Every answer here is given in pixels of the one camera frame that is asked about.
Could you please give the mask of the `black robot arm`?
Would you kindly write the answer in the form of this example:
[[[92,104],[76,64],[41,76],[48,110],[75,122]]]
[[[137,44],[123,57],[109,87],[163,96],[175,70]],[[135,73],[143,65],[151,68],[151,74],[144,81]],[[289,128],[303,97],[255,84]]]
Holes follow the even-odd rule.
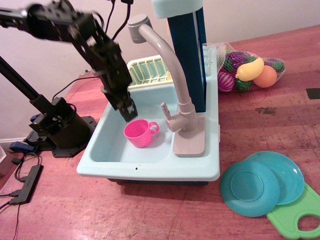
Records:
[[[126,122],[137,116],[120,47],[97,20],[106,9],[96,0],[1,1],[1,140],[21,140],[36,129],[54,147],[87,143],[89,128],[76,107],[48,99],[64,77],[85,67],[97,72],[103,94]]]

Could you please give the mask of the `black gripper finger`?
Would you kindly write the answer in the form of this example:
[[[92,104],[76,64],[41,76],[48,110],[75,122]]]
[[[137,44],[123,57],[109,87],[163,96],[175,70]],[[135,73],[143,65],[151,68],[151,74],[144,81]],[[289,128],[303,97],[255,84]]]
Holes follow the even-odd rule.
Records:
[[[138,116],[136,104],[131,98],[120,102],[119,112],[126,122],[130,122]]]

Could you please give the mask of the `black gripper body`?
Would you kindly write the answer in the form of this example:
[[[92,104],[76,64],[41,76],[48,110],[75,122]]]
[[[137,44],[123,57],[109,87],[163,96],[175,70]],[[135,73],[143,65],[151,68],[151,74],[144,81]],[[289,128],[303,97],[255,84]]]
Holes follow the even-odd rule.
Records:
[[[98,73],[108,101],[119,110],[122,100],[130,99],[132,82],[120,46],[111,39],[94,37],[89,46],[89,64]]]

